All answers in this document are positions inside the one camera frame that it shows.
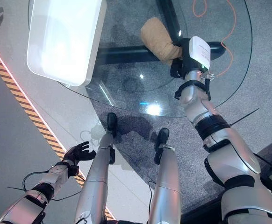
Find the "hazard stripe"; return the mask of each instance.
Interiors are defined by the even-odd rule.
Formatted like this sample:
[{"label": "hazard stripe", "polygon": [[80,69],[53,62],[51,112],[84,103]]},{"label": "hazard stripe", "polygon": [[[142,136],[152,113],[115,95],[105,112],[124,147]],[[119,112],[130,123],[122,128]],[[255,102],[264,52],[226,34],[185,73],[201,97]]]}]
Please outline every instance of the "hazard stripe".
[{"label": "hazard stripe", "polygon": [[[13,80],[12,76],[9,74],[8,69],[5,67],[4,63],[0,60],[0,77],[5,82],[6,86],[9,88],[15,99],[19,102],[21,107],[24,109],[26,114],[29,116],[31,121],[37,127],[42,136],[46,139],[48,144],[51,146],[52,150],[56,153],[56,155],[63,159],[64,150],[58,143],[57,139],[51,133],[49,128],[46,126],[44,121],[40,118],[38,113],[35,111],[33,106],[30,104],[24,92],[21,91],[17,83]],[[82,173],[79,172],[78,177],[75,177],[77,183],[82,187],[84,181],[81,179],[83,177]],[[105,215],[107,220],[114,220],[115,218],[112,216],[108,208],[105,209]]]}]

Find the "yellow black striped tape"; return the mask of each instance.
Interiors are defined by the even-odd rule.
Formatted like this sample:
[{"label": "yellow black striped tape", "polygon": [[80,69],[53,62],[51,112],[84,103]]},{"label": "yellow black striped tape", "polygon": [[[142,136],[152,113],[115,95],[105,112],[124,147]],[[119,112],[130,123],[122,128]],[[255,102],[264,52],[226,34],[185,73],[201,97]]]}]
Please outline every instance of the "yellow black striped tape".
[{"label": "yellow black striped tape", "polygon": [[[31,119],[33,124],[37,127],[42,136],[46,139],[48,144],[51,146],[56,155],[62,160],[64,156],[65,149],[62,147],[57,137],[51,131],[48,124],[43,120],[40,114],[37,112],[35,107],[32,105],[31,101],[28,99],[24,91],[20,88],[14,77],[9,72],[6,65],[0,58],[0,76],[5,82],[6,86],[9,88],[13,96],[19,102],[21,107],[24,109],[25,113]],[[79,172],[78,176],[75,177],[78,184],[82,187],[84,184],[84,176]],[[115,220],[114,216],[111,214],[110,210],[106,207],[105,215],[107,220]]]}]

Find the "glass table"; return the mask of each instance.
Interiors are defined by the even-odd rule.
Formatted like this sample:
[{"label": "glass table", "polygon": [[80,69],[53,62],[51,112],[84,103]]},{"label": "glass table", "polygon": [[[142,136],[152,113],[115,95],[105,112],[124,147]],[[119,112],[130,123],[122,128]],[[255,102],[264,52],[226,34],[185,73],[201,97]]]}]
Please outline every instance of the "glass table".
[{"label": "glass table", "polygon": [[109,0],[91,83],[64,86],[114,107],[183,117],[174,93],[184,81],[171,77],[170,67],[154,57],[140,39],[141,27],[152,17],[164,23],[174,42],[192,36],[219,44],[223,40],[227,49],[222,48],[222,56],[214,56],[211,61],[210,71],[215,74],[210,84],[211,101],[219,106],[237,91],[245,78],[252,48],[251,22],[244,0],[233,1],[232,5],[226,0],[208,1],[207,6],[203,0]]}]

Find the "black table leg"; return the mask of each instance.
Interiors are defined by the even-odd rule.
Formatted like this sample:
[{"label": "black table leg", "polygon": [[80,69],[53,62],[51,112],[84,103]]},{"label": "black table leg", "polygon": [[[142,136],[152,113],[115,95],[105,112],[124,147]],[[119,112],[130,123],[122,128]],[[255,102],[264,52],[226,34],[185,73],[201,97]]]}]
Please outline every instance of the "black table leg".
[{"label": "black table leg", "polygon": [[172,0],[156,0],[157,4],[164,15],[169,36],[172,42],[179,42],[182,37],[177,14],[175,13]]},{"label": "black table leg", "polygon": [[[208,42],[211,47],[211,60],[219,58],[225,52],[220,42]],[[100,48],[96,64],[120,64],[136,62],[157,62],[159,59],[145,46]]]}]

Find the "white label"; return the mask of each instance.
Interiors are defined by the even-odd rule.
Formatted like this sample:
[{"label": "white label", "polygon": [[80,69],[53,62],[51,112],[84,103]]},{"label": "white label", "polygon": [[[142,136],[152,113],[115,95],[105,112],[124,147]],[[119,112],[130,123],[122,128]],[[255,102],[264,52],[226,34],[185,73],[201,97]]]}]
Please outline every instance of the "white label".
[{"label": "white label", "polygon": [[211,65],[211,48],[203,39],[198,36],[194,36],[190,39],[189,43],[190,57],[195,61],[198,61],[207,69]]}]

